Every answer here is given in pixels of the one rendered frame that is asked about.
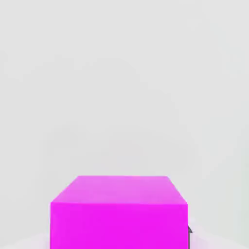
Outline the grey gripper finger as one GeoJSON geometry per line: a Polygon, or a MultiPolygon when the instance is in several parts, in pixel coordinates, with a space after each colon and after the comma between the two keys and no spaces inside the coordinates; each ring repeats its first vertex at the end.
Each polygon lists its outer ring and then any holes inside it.
{"type": "Polygon", "coordinates": [[[209,242],[203,231],[188,227],[188,249],[209,249],[209,242]]]}

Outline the small magenta cube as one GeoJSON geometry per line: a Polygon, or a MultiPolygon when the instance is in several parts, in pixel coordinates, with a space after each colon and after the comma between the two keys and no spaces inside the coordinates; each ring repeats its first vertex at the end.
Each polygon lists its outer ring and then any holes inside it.
{"type": "Polygon", "coordinates": [[[167,176],[79,176],[51,202],[50,249],[189,249],[188,205],[167,176]]]}

